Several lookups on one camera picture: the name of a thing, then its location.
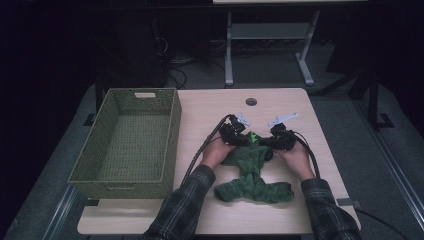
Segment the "hole in table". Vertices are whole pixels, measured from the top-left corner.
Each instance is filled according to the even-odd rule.
[[[256,99],[254,98],[248,98],[246,99],[246,104],[249,106],[255,106],[258,103],[258,101],[256,101]]]

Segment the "hand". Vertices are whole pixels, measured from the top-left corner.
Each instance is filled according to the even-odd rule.
[[[235,148],[235,146],[225,144],[224,141],[222,141],[221,134],[218,131],[203,150],[203,159],[200,164],[207,165],[213,170],[222,161],[224,161],[228,153]]]
[[[315,178],[309,162],[309,154],[298,141],[290,151],[274,149],[274,152],[286,160],[287,166],[300,181]]]

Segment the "wooden tabletop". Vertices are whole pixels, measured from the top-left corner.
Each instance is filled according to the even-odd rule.
[[[298,113],[285,125],[307,139],[316,156],[321,177],[329,182],[334,197],[349,198],[309,97],[303,89],[179,90],[178,94],[183,111],[174,189],[181,184],[206,136],[227,114],[243,113],[252,123],[243,133],[253,131],[266,137],[270,136],[267,124],[276,116]],[[248,106],[248,98],[255,98],[257,105]],[[312,233],[300,182],[277,155],[265,164],[261,176],[266,183],[291,183],[295,197],[288,203],[265,204],[248,199],[237,199],[231,203],[219,201],[214,197],[213,188],[238,178],[239,172],[236,167],[218,166],[215,173],[216,181],[205,198],[196,234]],[[102,199],[98,206],[85,207],[78,231],[82,234],[141,234],[156,217],[161,203],[160,199]],[[342,208],[359,225],[353,207]]]

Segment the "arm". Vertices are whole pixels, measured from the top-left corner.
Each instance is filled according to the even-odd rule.
[[[296,142],[290,151],[274,151],[286,160],[289,169],[302,182],[315,239],[361,239],[355,219],[336,205],[328,183],[315,178],[303,146]]]
[[[206,193],[215,181],[213,170],[233,149],[220,139],[219,133],[212,138],[199,166],[164,200],[158,216],[143,234],[144,239],[183,240],[194,236]]]

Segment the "table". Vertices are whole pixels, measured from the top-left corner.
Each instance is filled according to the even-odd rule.
[[[318,119],[305,90],[289,89],[222,89],[179,90],[182,116],[178,139],[174,189],[181,184],[193,156],[212,129],[227,114],[243,113],[253,131],[270,136],[268,123],[276,116],[298,113],[285,122],[288,129],[300,132],[317,158],[320,173],[336,199],[349,198]],[[257,100],[248,106],[246,99]],[[238,168],[218,166],[216,181],[208,192],[196,234],[310,234],[308,212],[299,180],[287,169],[280,157],[265,164],[261,176],[267,183],[284,181],[292,184],[294,199],[288,203],[265,204],[248,199],[224,203],[213,195],[214,186],[238,178]],[[141,234],[156,217],[161,199],[101,199],[97,206],[86,206],[78,224],[81,234]],[[343,206],[357,221],[353,207]]]
[[[263,4],[263,3],[322,3],[322,2],[351,2],[350,0],[213,0],[214,4]],[[314,80],[306,64],[306,54],[314,35],[320,11],[315,11],[308,22],[298,23],[232,23],[231,12],[227,21],[227,49],[225,56],[225,84],[234,84],[231,45],[234,39],[304,39],[301,52],[296,53],[296,61],[302,72],[307,86],[314,85]]]

